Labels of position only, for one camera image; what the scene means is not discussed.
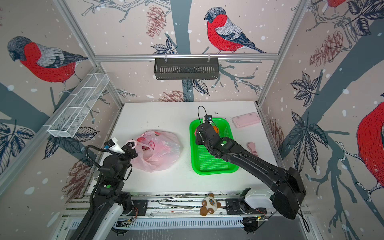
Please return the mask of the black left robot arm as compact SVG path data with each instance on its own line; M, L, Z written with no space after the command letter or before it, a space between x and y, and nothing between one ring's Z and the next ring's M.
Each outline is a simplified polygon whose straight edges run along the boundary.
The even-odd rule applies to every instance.
M123 186L132 174L131 160L138 157L137 145L137 141L129 140L121 147L116 139L110 139L102 149L93 145L85 147L85 155L97 167L99 176L90 194L88 211L72 240L105 240L117 219L132 211L131 194L124 192ZM100 165L90 157L89 149L110 155Z

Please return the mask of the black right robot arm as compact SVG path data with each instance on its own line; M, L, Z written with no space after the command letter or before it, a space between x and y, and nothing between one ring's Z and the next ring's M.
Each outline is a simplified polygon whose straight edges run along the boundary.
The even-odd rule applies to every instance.
M251 154L231 138L221 138L214 127L204 122L197 127L196 144L206 147L217 159L234 164L262 181L274 193L271 201L275 210L287 219L296 218L306 196L300 173L272 165Z

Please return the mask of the green plastic basket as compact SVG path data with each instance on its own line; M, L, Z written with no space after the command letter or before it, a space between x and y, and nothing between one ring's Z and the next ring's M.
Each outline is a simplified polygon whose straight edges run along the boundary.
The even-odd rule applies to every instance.
M195 131L200 124L199 120L194 120L190 123L191 165L195 173L207 176L236 172L239 169L238 166L222 159L216 159L209 154L205 146L196 144Z

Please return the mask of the orange fruit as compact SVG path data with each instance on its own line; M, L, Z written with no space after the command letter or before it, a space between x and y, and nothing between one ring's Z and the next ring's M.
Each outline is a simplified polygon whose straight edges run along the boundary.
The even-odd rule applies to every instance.
M215 126L213 126L213 128L214 128L215 132L218 134L219 133L219 129L217 127L215 127Z

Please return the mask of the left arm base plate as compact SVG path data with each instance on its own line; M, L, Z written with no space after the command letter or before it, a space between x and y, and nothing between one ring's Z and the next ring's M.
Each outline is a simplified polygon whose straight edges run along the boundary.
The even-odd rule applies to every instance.
M132 209L128 216L142 217L146 215L148 208L148 200L132 200Z

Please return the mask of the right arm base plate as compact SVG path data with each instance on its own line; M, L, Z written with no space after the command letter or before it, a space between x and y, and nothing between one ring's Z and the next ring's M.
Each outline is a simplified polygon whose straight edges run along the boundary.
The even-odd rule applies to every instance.
M226 203L223 206L223 209L227 211L228 215L266 215L266 208L256 208L253 209L250 207L245 200L242 199L226 199Z

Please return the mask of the pink plastic bag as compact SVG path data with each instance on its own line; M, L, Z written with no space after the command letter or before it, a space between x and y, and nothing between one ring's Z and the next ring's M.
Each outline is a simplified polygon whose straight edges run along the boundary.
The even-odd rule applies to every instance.
M153 173L169 169L178 161L183 146L173 133L146 131L136 139L138 156L131 160L134 168Z

